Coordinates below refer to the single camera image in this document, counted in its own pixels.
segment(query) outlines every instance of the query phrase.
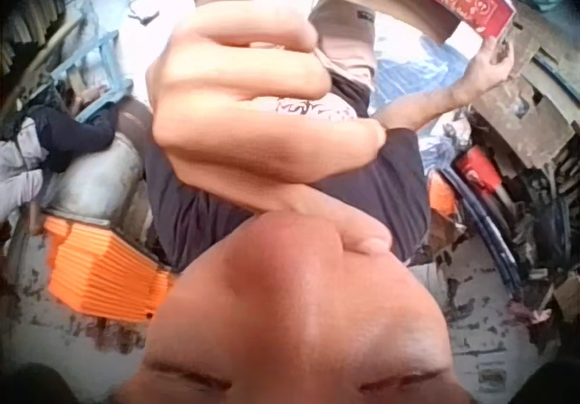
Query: hand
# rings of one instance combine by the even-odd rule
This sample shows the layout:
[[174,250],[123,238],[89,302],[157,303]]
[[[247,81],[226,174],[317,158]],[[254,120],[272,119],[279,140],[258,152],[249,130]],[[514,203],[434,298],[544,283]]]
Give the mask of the hand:
[[306,185],[374,160],[386,140],[379,122],[276,115],[252,104],[262,96],[325,96],[331,81],[312,54],[316,43],[312,25],[289,11],[252,2],[201,6],[147,72],[153,137],[187,185],[257,213],[326,217],[345,248],[388,250],[382,223]]
[[508,43],[503,59],[496,63],[498,40],[488,37],[471,59],[463,77],[453,86],[459,105],[474,99],[505,81],[514,67],[514,47]]

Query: wooden board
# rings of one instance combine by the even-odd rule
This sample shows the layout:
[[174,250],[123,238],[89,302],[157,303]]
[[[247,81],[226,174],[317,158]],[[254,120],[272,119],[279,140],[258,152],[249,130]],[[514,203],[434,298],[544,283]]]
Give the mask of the wooden board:
[[574,135],[548,98],[534,103],[534,89],[522,77],[489,91],[473,107],[528,168],[542,168]]

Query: beige pants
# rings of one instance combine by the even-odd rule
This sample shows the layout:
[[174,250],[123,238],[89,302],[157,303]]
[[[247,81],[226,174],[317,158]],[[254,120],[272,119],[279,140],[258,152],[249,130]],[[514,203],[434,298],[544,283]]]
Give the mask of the beige pants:
[[[215,1],[195,0],[197,6]],[[370,91],[376,69],[374,11],[344,0],[319,0],[310,13],[319,34],[316,56],[330,71]]]

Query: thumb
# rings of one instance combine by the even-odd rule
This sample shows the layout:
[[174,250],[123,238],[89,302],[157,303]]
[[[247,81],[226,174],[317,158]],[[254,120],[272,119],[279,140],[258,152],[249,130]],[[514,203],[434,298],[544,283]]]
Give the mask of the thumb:
[[498,45],[498,39],[493,36],[486,37],[483,40],[481,48],[479,48],[479,55],[485,58],[491,59],[493,52],[496,51],[496,46]]

